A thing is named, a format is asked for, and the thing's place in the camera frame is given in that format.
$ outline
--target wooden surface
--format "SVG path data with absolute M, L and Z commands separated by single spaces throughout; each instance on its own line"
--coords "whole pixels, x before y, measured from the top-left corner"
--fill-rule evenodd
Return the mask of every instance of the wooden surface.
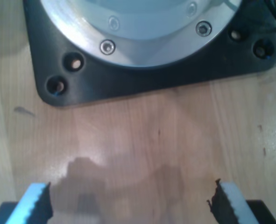
M 36 93 L 21 1 L 0 0 L 0 204 L 52 182 L 51 224 L 216 224 L 218 178 L 276 218 L 276 68 L 57 109 Z

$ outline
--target wood grain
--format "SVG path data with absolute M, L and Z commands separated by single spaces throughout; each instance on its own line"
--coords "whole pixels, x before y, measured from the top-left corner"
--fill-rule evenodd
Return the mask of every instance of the wood grain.
M 51 224 L 215 224 L 218 178 L 276 218 L 276 68 L 57 109 L 36 93 L 21 1 L 0 0 L 0 203 L 52 182 Z

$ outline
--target silver metal disc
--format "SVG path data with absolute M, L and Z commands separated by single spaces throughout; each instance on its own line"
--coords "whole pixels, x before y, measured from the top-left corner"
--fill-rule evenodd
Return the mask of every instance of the silver metal disc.
M 241 1 L 41 0 L 72 43 L 94 57 L 129 67 L 164 65 L 197 52 L 225 28 Z M 199 28 L 200 22 L 207 26 Z M 105 40 L 114 43 L 111 54 L 101 50 Z

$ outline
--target metal ring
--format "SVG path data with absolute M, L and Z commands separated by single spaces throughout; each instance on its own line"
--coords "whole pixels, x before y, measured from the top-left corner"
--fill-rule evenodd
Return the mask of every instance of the metal ring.
M 186 12 L 191 3 L 189 0 L 179 0 L 180 3 L 163 13 L 157 10 L 145 13 L 145 17 L 136 12 L 126 14 L 122 12 L 122 7 L 100 7 L 92 0 L 40 1 L 56 27 L 83 51 L 121 66 L 152 67 L 175 62 L 197 52 L 224 29 L 242 0 L 231 0 L 230 4 L 220 4 L 219 0 L 195 0 L 197 12 L 192 18 Z M 118 32 L 108 26 L 112 15 L 122 24 Z M 195 32 L 200 21 L 209 21 L 213 27 L 205 38 Z M 168 29 L 154 24 L 163 24 Z M 103 40 L 114 41 L 117 48 L 113 54 L 105 55 L 99 50 L 99 43 Z

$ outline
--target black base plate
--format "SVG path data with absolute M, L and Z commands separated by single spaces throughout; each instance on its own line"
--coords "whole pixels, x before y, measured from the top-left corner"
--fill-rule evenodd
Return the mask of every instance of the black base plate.
M 54 26 L 39 0 L 24 0 L 24 9 L 37 91 L 53 106 L 232 77 L 276 65 L 276 20 L 263 0 L 245 0 L 224 31 L 197 53 L 150 69 L 118 67 L 83 52 Z M 240 41 L 230 37 L 232 30 L 240 32 Z M 257 47 L 265 50 L 262 58 L 254 53 Z M 74 58 L 83 65 L 78 71 L 68 65 Z

